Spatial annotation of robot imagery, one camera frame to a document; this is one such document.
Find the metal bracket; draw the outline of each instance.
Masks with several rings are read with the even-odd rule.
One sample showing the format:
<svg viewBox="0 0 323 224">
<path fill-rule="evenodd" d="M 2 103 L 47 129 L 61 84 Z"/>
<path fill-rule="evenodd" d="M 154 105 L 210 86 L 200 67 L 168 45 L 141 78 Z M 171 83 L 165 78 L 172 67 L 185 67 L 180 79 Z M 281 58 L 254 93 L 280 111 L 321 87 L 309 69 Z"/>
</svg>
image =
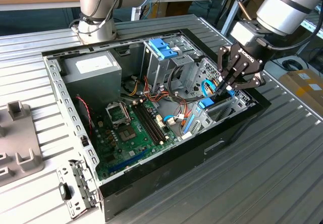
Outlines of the metal bracket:
<svg viewBox="0 0 323 224">
<path fill-rule="evenodd" d="M 85 161 L 69 161 L 57 169 L 62 199 L 66 202 L 70 216 L 75 219 L 99 202 L 94 178 Z"/>
<path fill-rule="evenodd" d="M 0 110 L 0 186 L 43 169 L 29 106 L 20 101 Z"/>
</svg>

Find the wire bundle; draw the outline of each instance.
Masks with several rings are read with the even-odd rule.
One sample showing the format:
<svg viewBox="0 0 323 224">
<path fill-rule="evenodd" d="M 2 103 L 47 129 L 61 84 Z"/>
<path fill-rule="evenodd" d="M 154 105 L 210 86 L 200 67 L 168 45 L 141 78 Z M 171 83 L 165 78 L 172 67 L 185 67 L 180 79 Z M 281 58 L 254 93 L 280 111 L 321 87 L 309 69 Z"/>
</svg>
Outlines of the wire bundle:
<svg viewBox="0 0 323 224">
<path fill-rule="evenodd" d="M 147 77 L 144 76 L 143 77 L 144 81 L 145 81 L 145 87 L 144 87 L 144 95 L 152 102 L 157 102 L 159 100 L 161 100 L 162 98 L 169 96 L 169 93 L 165 90 L 161 91 L 160 93 L 158 93 L 157 95 L 150 95 L 150 90 L 148 87 L 148 80 Z"/>
<path fill-rule="evenodd" d="M 139 83 L 139 80 L 136 80 L 135 88 L 130 94 L 128 94 L 128 96 L 134 96 L 136 94 L 138 89 L 138 83 Z"/>
</svg>

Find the motherboard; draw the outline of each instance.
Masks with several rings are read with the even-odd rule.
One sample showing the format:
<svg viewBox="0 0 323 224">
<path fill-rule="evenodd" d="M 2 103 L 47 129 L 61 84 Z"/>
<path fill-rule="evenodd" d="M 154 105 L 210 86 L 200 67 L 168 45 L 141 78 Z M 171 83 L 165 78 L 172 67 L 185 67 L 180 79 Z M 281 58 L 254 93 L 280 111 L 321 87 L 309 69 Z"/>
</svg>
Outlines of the motherboard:
<svg viewBox="0 0 323 224">
<path fill-rule="evenodd" d="M 158 125 L 158 113 L 150 101 L 145 101 L 142 105 L 124 106 L 124 109 L 129 114 L 130 122 L 118 127 L 112 124 L 108 114 L 102 113 L 93 118 L 95 132 L 92 142 L 100 159 L 96 168 L 100 180 L 163 151 L 178 141 L 167 126 L 161 128 Z M 121 110 L 114 108 L 110 112 L 113 121 L 124 117 Z"/>
</svg>

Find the green circuit board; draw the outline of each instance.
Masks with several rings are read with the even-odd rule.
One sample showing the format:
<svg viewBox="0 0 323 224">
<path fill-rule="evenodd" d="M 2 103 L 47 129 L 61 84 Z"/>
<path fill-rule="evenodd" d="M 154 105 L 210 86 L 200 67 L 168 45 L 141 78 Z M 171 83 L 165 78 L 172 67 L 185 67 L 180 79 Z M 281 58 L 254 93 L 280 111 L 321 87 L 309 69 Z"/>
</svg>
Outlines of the green circuit board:
<svg viewBox="0 0 323 224">
<path fill-rule="evenodd" d="M 155 111 L 151 102 L 146 101 L 143 105 L 146 109 Z M 96 172 L 100 180 L 106 179 L 147 157 L 165 150 L 178 141 L 176 135 L 171 130 L 163 128 L 161 131 L 169 138 L 162 145 L 155 144 L 139 118 L 132 111 L 130 105 L 127 106 L 127 112 L 131 118 L 130 125 L 119 126 L 116 130 L 112 128 L 107 114 L 102 113 L 101 116 L 92 119 L 95 124 L 95 134 L 92 141 L 94 142 L 93 146 L 100 160 L 99 165 L 96 167 Z M 126 137 L 128 137 L 128 133 L 135 134 L 135 137 L 123 141 L 120 135 L 120 129 L 124 128 L 129 129 L 129 132 L 125 131 Z"/>
</svg>

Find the aluminum table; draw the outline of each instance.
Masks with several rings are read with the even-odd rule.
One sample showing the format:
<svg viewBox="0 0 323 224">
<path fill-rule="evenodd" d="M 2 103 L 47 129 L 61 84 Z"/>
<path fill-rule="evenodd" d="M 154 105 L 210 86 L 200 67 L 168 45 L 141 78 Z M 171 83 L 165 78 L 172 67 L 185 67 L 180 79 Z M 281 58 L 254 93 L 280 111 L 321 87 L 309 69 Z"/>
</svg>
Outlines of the aluminum table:
<svg viewBox="0 0 323 224">
<path fill-rule="evenodd" d="M 194 15 L 117 24 L 121 37 L 188 28 L 213 51 L 230 44 Z M 71 223 L 56 168 L 77 159 L 40 52 L 80 45 L 69 29 L 0 37 L 0 107 L 29 104 L 45 168 L 0 187 L 1 223 Z M 234 144 L 116 216 L 111 223 L 319 223 L 321 118 L 267 73 L 272 103 Z M 103 223 L 98 208 L 74 222 Z"/>
</svg>

